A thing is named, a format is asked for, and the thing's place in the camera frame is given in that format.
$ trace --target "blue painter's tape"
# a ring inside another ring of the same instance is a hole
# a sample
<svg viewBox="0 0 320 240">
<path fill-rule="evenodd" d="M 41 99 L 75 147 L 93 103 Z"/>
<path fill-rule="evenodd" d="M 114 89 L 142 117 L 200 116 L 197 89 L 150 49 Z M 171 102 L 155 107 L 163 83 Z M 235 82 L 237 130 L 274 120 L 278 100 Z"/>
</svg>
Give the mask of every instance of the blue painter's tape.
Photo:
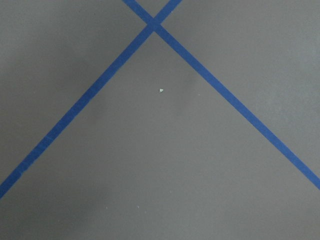
<svg viewBox="0 0 320 240">
<path fill-rule="evenodd" d="M 71 123 L 71 121 L 82 111 L 82 109 L 95 97 L 104 85 L 115 75 L 115 73 L 126 63 L 126 61 L 137 51 L 137 49 L 154 32 L 154 27 L 162 23 L 166 17 L 175 9 L 181 0 L 170 0 L 163 9 L 152 18 L 154 24 L 147 25 L 129 44 L 129 46 L 115 59 L 105 72 L 91 85 L 91 87 L 80 97 L 80 99 L 66 112 L 57 124 L 46 136 L 34 147 L 25 159 L 13 170 L 13 172 L 0 185 L 0 199 L 17 182 L 22 174 L 37 160 L 37 158 L 51 145 L 59 134 Z"/>
<path fill-rule="evenodd" d="M 136 1 L 128 6 L 146 23 L 156 25 L 151 15 Z M 176 51 L 195 71 L 197 71 L 215 90 L 217 90 L 241 115 L 243 115 L 266 139 L 269 140 L 300 172 L 304 174 L 319 190 L 320 179 L 300 160 L 263 122 L 261 122 L 232 92 L 230 92 L 215 76 L 213 76 L 190 52 L 188 52 L 160 24 L 153 26 L 155 32 Z"/>
</svg>

